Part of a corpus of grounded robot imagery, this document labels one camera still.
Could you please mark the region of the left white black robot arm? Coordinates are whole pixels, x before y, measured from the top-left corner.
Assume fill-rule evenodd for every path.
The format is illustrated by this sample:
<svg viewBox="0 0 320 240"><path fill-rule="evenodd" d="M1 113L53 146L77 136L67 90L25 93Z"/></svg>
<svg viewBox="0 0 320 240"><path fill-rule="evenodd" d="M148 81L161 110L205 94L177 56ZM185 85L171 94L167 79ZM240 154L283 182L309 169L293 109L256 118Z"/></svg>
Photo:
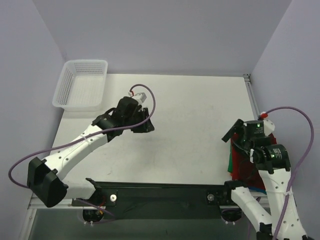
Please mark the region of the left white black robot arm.
<svg viewBox="0 0 320 240"><path fill-rule="evenodd" d="M120 136L124 130L149 133L154 126L149 110L143 107L144 92L121 98L116 107L99 115L92 123L60 151L44 159L35 157L28 164L27 186L48 208L56 206L67 195L68 185L63 182L67 174L97 148Z"/></svg>

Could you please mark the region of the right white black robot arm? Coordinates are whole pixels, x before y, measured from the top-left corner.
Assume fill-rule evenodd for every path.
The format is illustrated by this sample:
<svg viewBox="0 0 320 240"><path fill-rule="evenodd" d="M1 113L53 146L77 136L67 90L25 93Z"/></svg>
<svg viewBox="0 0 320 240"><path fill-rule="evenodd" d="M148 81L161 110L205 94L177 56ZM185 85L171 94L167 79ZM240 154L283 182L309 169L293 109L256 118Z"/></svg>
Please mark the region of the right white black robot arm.
<svg viewBox="0 0 320 240"><path fill-rule="evenodd" d="M239 180L226 181L221 192L227 204L235 203L249 219L258 240L308 240L289 182L292 177L287 149L274 144L275 127L269 120L238 119L222 140L233 144L254 164L264 184L267 212Z"/></svg>

